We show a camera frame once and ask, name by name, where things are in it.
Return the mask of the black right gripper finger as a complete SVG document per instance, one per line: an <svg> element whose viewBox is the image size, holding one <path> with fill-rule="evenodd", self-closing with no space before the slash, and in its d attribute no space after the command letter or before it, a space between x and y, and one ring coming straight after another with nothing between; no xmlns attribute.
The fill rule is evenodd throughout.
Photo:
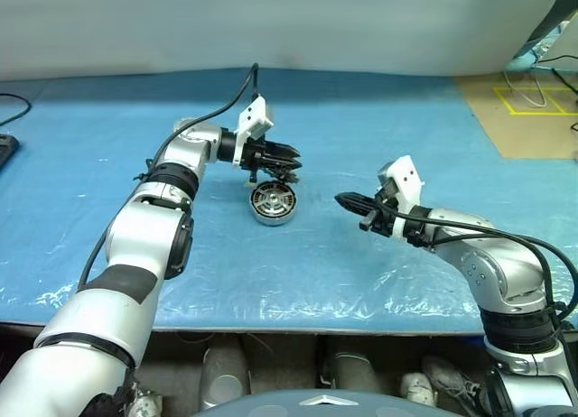
<svg viewBox="0 0 578 417"><path fill-rule="evenodd" d="M375 200L357 192L342 192L338 195L338 203L342 206L374 206Z"/></svg>
<svg viewBox="0 0 578 417"><path fill-rule="evenodd" d="M334 199L338 202L338 195L334 196ZM342 206L344 209L346 209L347 211L354 213L358 216L362 216L362 217L366 217L368 214L370 214L372 211L375 210L375 205L374 206Z"/></svg>

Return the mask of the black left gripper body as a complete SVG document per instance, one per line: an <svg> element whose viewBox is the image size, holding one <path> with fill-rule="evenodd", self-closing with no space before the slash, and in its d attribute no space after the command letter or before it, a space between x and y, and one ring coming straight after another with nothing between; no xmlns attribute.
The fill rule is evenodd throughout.
<svg viewBox="0 0 578 417"><path fill-rule="evenodd" d="M243 146L240 167L243 170L258 170L276 164L274 143L264 139L249 138Z"/></svg>

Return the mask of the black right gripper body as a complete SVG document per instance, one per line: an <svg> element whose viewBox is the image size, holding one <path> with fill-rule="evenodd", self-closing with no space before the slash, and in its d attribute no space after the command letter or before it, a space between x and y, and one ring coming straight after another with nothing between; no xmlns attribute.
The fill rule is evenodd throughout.
<svg viewBox="0 0 578 417"><path fill-rule="evenodd" d="M364 212L359 228L366 232L371 231L381 236L391 237L396 216L386 212L384 207L397 211L396 193L397 189L382 188L373 198L362 196L361 204Z"/></svg>

